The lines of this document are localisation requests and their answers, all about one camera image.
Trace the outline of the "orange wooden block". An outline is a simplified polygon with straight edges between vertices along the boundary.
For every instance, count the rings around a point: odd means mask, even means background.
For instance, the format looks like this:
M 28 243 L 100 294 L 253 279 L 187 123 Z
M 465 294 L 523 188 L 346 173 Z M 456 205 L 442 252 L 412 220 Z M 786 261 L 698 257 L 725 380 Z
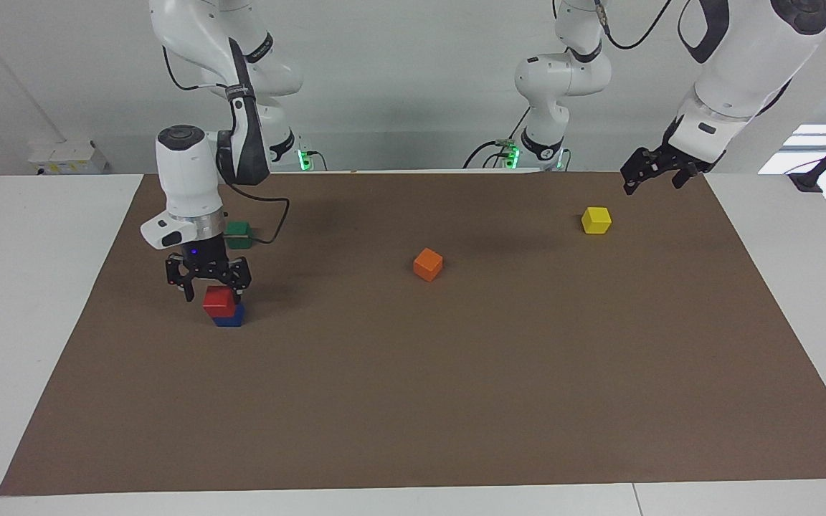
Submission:
M 432 282 L 445 266 L 445 258 L 430 248 L 424 248 L 414 259 L 412 270 L 417 277 Z

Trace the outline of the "brown paper table mat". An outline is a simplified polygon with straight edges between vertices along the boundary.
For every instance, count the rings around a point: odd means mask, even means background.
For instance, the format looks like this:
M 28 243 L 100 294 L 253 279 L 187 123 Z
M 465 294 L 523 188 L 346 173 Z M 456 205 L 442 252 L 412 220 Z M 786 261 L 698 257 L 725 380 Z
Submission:
M 290 215 L 219 328 L 141 238 L 141 180 L 0 495 L 826 478 L 826 386 L 704 178 L 262 193 Z

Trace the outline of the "yellow wooden block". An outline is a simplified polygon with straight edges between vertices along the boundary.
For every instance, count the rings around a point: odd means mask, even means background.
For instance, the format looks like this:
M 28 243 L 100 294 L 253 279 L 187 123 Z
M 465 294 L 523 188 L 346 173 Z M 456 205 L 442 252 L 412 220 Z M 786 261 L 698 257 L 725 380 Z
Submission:
M 582 229 L 589 235 L 606 234 L 612 224 L 609 209 L 603 206 L 588 206 L 582 215 Z

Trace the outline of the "red wooden block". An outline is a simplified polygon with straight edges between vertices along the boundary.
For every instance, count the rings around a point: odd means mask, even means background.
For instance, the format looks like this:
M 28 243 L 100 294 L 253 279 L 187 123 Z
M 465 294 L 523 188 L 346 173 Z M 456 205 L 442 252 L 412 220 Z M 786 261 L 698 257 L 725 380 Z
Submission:
M 234 291 L 227 285 L 209 285 L 202 301 L 204 311 L 212 319 L 229 319 L 238 310 Z

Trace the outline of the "white cardboard box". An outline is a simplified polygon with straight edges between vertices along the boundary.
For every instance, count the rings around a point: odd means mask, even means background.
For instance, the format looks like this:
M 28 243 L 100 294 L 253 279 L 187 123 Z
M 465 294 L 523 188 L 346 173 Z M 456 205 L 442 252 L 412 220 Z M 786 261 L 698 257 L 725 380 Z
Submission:
M 27 157 L 36 174 L 105 174 L 110 164 L 94 141 L 37 145 Z

